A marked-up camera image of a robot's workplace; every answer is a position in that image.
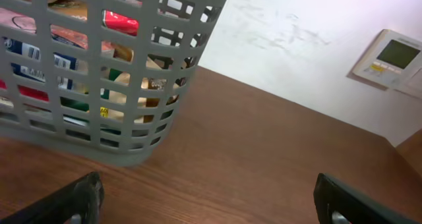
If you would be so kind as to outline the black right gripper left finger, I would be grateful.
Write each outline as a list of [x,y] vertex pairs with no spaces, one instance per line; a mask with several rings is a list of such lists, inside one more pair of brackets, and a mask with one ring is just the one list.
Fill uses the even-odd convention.
[[90,172],[67,186],[1,219],[3,224],[99,223],[104,187],[98,172]]

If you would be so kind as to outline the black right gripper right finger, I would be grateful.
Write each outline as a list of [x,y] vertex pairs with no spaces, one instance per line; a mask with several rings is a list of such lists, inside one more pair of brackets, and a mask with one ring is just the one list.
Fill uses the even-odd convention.
[[318,175],[313,198],[320,224],[417,224],[326,173]]

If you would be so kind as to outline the San Remo spaghetti pack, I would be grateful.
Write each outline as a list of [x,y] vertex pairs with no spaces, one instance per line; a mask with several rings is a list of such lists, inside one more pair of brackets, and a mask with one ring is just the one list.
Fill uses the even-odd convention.
[[112,11],[104,10],[102,12],[102,24],[106,28],[128,34],[130,36],[137,36],[138,34],[139,23],[137,20]]

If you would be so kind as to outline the green Nescafe coffee bag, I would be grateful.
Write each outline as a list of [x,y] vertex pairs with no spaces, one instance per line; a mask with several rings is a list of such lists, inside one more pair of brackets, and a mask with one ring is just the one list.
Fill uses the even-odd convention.
[[[85,84],[78,83],[74,80],[68,79],[68,78],[58,78],[59,81],[59,87],[66,90],[71,90],[74,92],[82,93],[82,94],[88,94],[88,88],[85,86]],[[28,88],[25,86],[19,86],[18,87],[19,92],[27,97],[35,98],[42,101],[49,101],[48,95],[40,90],[36,90],[33,88]],[[100,97],[102,99],[110,99],[110,90],[102,88],[100,90]],[[63,98],[61,97],[61,105],[65,107],[70,107],[71,109],[76,109],[79,111],[83,111],[88,113],[89,112],[89,105],[87,103],[77,101],[74,99],[69,98]],[[111,110],[105,107],[100,108],[100,115],[102,117],[111,118]],[[87,125],[88,121],[86,119],[80,119],[78,117],[72,117],[70,115],[65,115],[65,120],[68,122],[72,122],[77,125]],[[110,132],[112,134],[118,134],[120,135],[120,131],[117,128],[113,128],[108,125],[102,125],[101,130],[104,130],[106,132]]]

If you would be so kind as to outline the beige cookie bag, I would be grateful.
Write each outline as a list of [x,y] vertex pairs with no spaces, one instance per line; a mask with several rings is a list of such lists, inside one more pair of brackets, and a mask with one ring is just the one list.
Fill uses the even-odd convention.
[[[114,59],[120,59],[122,61],[126,61],[127,63],[132,63],[135,52],[133,49],[118,45],[113,43],[112,46],[114,47],[115,51],[113,54]],[[174,59],[172,57],[165,57],[161,55],[155,54],[148,54],[147,59],[145,62],[145,69],[148,72],[153,71],[165,71],[171,70],[173,68]],[[125,72],[121,70],[117,70],[114,68],[108,69],[108,79],[111,82],[115,82],[121,86],[140,86],[138,87],[137,92],[134,95],[128,92],[120,92],[117,89],[108,89],[108,97],[106,98],[110,103],[117,104],[117,105],[126,105],[128,98],[134,99],[136,96],[136,109],[133,123],[142,124],[142,123],[151,123],[154,120],[153,113],[151,112],[140,112],[137,109],[156,109],[160,102],[165,100],[165,106],[171,105],[175,103],[179,99],[179,94],[173,94],[174,90],[178,90],[178,88],[182,88],[187,83],[187,78],[185,76],[179,76],[173,80],[170,78],[166,78],[165,76],[159,76],[155,74],[155,77],[152,75],[141,76],[138,79],[141,79],[140,84],[132,83],[135,80],[132,80],[132,73]],[[165,96],[164,92],[168,85],[171,84],[170,95]],[[120,109],[109,109],[106,107],[101,107],[103,117],[108,119],[113,119],[119,122],[123,122],[125,118],[125,113],[123,110]]]

